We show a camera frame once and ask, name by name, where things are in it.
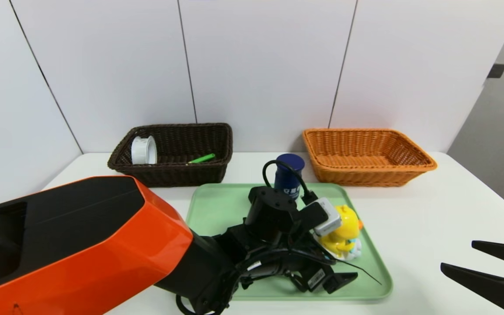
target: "basket rim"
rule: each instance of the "basket rim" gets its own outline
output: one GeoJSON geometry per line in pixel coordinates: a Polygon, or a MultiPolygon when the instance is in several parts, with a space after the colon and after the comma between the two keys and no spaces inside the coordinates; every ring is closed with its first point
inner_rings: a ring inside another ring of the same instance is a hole
{"type": "Polygon", "coordinates": [[[232,128],[228,123],[189,123],[189,124],[148,124],[144,126],[137,126],[128,131],[128,133],[122,138],[122,141],[118,143],[114,151],[110,154],[110,158],[108,159],[108,167],[110,169],[116,170],[120,173],[122,171],[125,172],[147,172],[150,170],[158,170],[158,169],[174,169],[174,168],[182,168],[188,169],[188,167],[192,167],[193,169],[204,169],[204,168],[218,168],[224,167],[228,165],[232,158],[232,128]],[[131,164],[131,163],[117,163],[118,157],[120,153],[126,149],[127,146],[130,146],[131,143],[128,141],[132,135],[141,128],[170,128],[170,127],[180,127],[180,128],[194,128],[194,127],[208,127],[208,126],[222,126],[226,128],[228,132],[227,143],[228,150],[225,156],[222,158],[208,163],[198,163],[198,164],[190,164],[186,165],[186,163],[159,163],[159,164],[131,164]]]}
{"type": "Polygon", "coordinates": [[[419,147],[415,142],[413,142],[408,136],[394,129],[390,128],[310,128],[305,129],[302,132],[302,138],[304,143],[306,144],[306,148],[308,149],[308,155],[310,156],[311,163],[316,164],[317,167],[321,167],[322,169],[330,169],[330,170],[354,170],[357,172],[427,172],[430,170],[434,170],[438,167],[436,161],[428,155],[421,147],[419,147]],[[427,158],[430,163],[423,165],[332,165],[322,163],[316,154],[314,154],[314,150],[312,149],[312,144],[308,140],[308,134],[310,133],[333,133],[333,132],[391,132],[395,133],[398,136],[402,137],[406,140],[410,145],[412,145],[417,151],[427,158]]]}

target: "green pen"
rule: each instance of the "green pen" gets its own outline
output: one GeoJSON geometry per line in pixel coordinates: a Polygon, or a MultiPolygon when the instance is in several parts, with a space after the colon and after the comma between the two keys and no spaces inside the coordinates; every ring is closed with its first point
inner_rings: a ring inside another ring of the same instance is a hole
{"type": "Polygon", "coordinates": [[[202,156],[202,157],[198,157],[197,159],[188,162],[188,164],[202,163],[202,162],[205,162],[205,161],[213,159],[213,158],[215,158],[215,153],[208,154],[208,155],[202,156]]]}

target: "blue cup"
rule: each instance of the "blue cup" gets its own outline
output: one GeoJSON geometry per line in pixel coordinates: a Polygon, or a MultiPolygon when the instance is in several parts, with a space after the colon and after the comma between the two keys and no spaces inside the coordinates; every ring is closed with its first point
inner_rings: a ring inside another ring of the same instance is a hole
{"type": "MultiPolygon", "coordinates": [[[[278,161],[285,162],[289,164],[296,172],[301,175],[302,169],[305,168],[305,161],[302,157],[292,154],[286,153],[277,157],[278,161]]],[[[280,189],[284,191],[286,194],[292,197],[292,199],[297,199],[298,194],[301,192],[301,183],[298,179],[290,172],[286,167],[276,164],[276,183],[274,187],[276,189],[280,189]]]]}

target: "yellow duck toy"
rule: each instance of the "yellow duck toy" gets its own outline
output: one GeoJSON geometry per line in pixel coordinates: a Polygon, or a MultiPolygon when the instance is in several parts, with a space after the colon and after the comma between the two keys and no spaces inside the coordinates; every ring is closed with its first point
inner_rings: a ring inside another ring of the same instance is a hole
{"type": "Polygon", "coordinates": [[[336,210],[342,218],[342,226],[338,227],[328,235],[320,238],[320,244],[328,251],[342,257],[344,254],[347,257],[350,253],[356,251],[356,242],[358,242],[359,253],[354,257],[360,256],[360,241],[357,239],[359,232],[363,227],[363,223],[357,217],[354,210],[346,205],[336,206],[336,210]]]}

